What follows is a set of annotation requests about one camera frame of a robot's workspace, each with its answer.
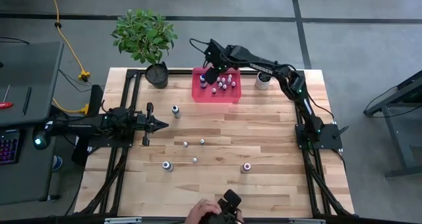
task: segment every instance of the wooden table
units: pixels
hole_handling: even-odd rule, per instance
[[[119,107],[126,68],[110,69],[104,93],[104,107]],[[330,109],[321,70],[305,70],[309,93],[320,106]],[[149,147],[142,146],[143,132],[137,132],[129,151],[119,216],[186,216],[201,198],[218,200],[231,188],[242,197],[244,217],[310,217],[303,156],[295,141],[296,116],[275,79],[268,90],[257,90],[255,76],[242,76],[239,103],[195,103],[191,97],[191,76],[170,75],[166,89],[158,90],[141,79],[136,110],[154,104],[157,119],[169,127],[151,135]],[[129,90],[128,106],[131,101]],[[171,106],[178,105],[181,118],[174,118]],[[313,107],[325,123],[331,116]],[[206,141],[200,145],[200,139]],[[189,143],[184,148],[182,143]],[[87,161],[76,202],[80,211],[104,183],[110,149],[101,148]],[[321,151],[325,179],[333,194],[350,212],[353,205],[344,166],[337,154]],[[174,171],[162,169],[162,162],[174,164]],[[247,174],[240,166],[250,163]],[[316,189],[322,208],[320,190]],[[111,206],[113,195],[110,195]]]

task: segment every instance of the screwdriver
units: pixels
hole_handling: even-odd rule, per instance
[[[10,88],[11,88],[11,85],[9,85],[7,87],[7,91],[6,91],[6,94],[5,94],[5,99],[3,99],[3,102],[0,103],[0,109],[7,109],[7,108],[10,108],[10,107],[13,106],[13,103],[11,103],[11,102],[5,102],[6,101],[6,98],[7,98],[7,94],[9,93],[9,89]]]

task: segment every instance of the red plastic bin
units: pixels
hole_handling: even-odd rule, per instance
[[[225,74],[221,74],[220,78],[226,78],[227,89],[223,90],[218,87],[218,82],[213,85],[207,84],[205,88],[200,87],[200,76],[205,74],[208,69],[197,67],[193,69],[192,73],[192,98],[198,103],[237,103],[242,96],[242,89],[240,84],[240,71],[229,69]],[[236,82],[233,88],[231,84],[227,83],[227,78],[231,74],[231,81]]]

